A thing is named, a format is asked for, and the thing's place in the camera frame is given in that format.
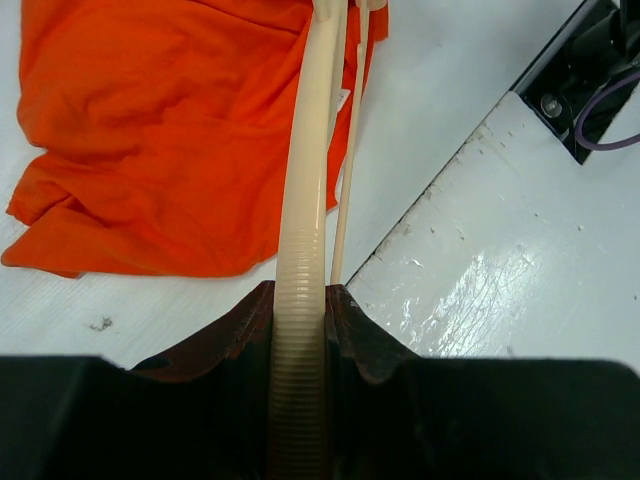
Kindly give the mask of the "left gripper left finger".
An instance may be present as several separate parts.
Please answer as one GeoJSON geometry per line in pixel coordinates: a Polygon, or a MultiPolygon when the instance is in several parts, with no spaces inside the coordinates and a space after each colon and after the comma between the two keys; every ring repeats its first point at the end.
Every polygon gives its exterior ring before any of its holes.
{"type": "Polygon", "coordinates": [[[168,386],[166,479],[262,479],[275,284],[263,281],[229,312],[133,373],[168,386]]]}

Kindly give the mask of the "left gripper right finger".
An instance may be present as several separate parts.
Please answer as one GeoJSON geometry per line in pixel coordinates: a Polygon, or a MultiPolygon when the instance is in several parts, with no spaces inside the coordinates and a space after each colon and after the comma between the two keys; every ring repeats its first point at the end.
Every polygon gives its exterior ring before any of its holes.
{"type": "Polygon", "coordinates": [[[333,479],[426,475],[402,366],[417,355],[371,320],[343,285],[326,288],[333,479]]]}

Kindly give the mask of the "orange t shirt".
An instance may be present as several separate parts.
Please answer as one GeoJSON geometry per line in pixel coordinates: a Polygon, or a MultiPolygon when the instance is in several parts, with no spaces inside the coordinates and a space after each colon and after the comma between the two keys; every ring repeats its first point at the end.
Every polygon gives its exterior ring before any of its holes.
{"type": "Polygon", "coordinates": [[[308,1],[26,1],[17,119],[42,149],[7,267],[229,277],[273,257],[308,1]]]}

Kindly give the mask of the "wooden hanger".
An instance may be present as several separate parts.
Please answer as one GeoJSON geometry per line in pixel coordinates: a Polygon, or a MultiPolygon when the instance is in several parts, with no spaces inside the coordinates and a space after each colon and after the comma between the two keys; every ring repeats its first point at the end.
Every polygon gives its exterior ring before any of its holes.
{"type": "Polygon", "coordinates": [[[269,479],[331,476],[327,420],[327,157],[344,68],[348,4],[316,1],[291,128],[275,276],[269,479]]]}

